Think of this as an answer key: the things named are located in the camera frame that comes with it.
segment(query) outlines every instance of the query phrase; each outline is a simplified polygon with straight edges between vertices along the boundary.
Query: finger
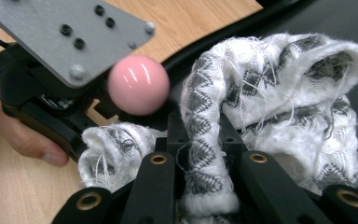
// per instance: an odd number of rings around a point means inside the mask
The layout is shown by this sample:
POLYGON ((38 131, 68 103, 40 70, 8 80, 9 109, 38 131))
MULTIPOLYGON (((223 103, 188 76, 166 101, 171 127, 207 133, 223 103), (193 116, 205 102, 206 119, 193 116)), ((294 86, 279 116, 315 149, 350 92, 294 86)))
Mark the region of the finger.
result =
POLYGON ((21 155, 40 159, 58 167, 63 167, 68 163, 68 155, 58 144, 16 119, 12 119, 11 122, 10 132, 5 131, 4 135, 6 140, 21 155))

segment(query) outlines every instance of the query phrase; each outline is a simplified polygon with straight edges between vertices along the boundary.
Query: wooden surface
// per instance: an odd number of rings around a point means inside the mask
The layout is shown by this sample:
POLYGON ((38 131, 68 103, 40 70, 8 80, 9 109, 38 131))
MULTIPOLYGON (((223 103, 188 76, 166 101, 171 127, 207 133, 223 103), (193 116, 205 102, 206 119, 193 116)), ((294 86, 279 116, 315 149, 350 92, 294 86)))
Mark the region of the wooden surface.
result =
MULTIPOLYGON (((134 53, 160 62, 192 41, 261 8, 255 0, 107 2, 156 24, 156 36, 134 53)), ((11 40, 2 31, 0 37, 11 40)), ((0 135, 0 223, 50 223, 81 186, 74 162, 55 168, 24 158, 0 135)))

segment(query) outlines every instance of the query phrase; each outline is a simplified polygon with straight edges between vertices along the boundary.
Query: human hand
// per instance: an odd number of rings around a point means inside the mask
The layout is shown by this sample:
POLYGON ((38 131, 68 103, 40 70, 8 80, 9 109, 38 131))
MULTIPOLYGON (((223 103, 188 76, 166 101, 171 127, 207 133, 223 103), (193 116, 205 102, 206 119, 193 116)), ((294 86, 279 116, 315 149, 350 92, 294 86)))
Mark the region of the human hand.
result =
POLYGON ((69 161, 69 157, 58 144, 24 125, 18 119, 8 117, 2 111, 1 101, 0 134, 22 156, 40 159, 59 167, 64 166, 69 161))

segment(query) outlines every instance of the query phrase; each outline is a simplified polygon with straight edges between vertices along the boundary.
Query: gray metal plate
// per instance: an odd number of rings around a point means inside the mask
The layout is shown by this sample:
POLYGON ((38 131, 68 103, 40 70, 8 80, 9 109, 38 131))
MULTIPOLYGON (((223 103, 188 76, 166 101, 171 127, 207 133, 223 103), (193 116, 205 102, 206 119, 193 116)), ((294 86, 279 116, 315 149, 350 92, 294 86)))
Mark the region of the gray metal plate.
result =
POLYGON ((0 26, 71 88, 90 83, 154 34, 150 22, 102 0, 0 0, 0 26), (71 26, 71 35, 61 33, 63 24, 71 26), (77 38, 83 49, 75 47, 77 38))

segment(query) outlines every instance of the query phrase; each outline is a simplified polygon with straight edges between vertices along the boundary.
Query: patterned fabric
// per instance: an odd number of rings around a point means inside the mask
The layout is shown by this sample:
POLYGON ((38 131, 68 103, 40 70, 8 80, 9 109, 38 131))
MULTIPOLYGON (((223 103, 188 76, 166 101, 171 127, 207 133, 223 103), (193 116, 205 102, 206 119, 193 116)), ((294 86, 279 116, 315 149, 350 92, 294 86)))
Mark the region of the patterned fabric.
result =
POLYGON ((357 82, 358 45, 325 35, 231 38, 204 52, 182 92, 191 141, 182 211, 238 209, 217 142, 222 112, 249 149, 274 156, 299 186, 358 188, 357 120, 345 97, 357 82))
POLYGON ((82 136, 89 147, 78 162, 83 183, 114 192, 136 177, 142 158, 154 150, 156 138, 166 133, 118 122, 89 128, 82 136))

